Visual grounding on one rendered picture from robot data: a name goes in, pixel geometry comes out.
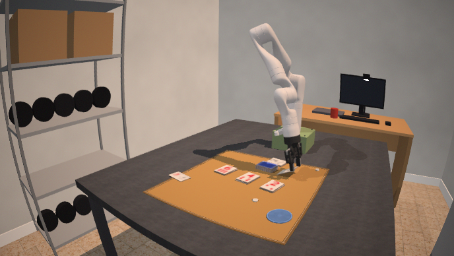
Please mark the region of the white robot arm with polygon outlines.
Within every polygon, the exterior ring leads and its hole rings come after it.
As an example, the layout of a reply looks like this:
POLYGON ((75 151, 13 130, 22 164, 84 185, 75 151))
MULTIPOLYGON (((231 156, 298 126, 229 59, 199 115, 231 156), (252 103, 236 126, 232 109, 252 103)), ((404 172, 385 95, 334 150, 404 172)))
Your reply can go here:
POLYGON ((273 84, 282 87, 274 92, 274 100, 282 119, 282 129, 275 131, 274 134, 295 137, 300 134, 301 129, 305 78, 289 71, 291 60, 269 24, 264 23, 252 28, 249 35, 267 67, 273 84), (262 46, 270 41, 273 42, 271 54, 262 46))

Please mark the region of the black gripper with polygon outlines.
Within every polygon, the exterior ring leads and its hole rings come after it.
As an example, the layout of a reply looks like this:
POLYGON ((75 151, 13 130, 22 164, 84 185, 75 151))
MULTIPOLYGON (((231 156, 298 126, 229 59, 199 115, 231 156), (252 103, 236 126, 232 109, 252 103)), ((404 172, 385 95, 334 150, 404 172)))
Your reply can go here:
POLYGON ((302 143, 300 143, 300 134, 295 137, 284 137, 284 143, 288 145, 288 150, 284 151, 286 163, 290 166, 290 172, 294 172, 294 159, 296 166, 301 166, 302 143), (296 147, 296 148, 295 148, 296 147), (289 160, 289 161, 288 161, 289 160))

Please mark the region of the white card with red markings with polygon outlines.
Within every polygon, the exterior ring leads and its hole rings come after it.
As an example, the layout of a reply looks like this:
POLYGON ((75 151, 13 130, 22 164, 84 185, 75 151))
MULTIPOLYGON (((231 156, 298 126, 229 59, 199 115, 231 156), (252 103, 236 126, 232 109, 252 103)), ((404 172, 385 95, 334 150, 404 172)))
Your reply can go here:
POLYGON ((214 171, 225 175, 225 174, 230 173, 230 172, 232 172, 232 171, 234 171, 236 169, 237 168, 235 168, 235 167, 232 167, 232 166, 229 166, 229 165, 225 165, 225 166, 223 166, 221 168, 218 168, 218 169, 216 169, 214 171))

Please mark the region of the blue round disc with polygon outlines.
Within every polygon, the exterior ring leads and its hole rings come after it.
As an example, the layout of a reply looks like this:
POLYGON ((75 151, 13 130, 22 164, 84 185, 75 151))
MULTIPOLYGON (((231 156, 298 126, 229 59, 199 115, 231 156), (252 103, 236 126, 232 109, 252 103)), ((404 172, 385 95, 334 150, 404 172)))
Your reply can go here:
POLYGON ((267 213, 267 219, 271 222, 282 224, 292 219, 292 213, 284 209, 274 209, 267 213))

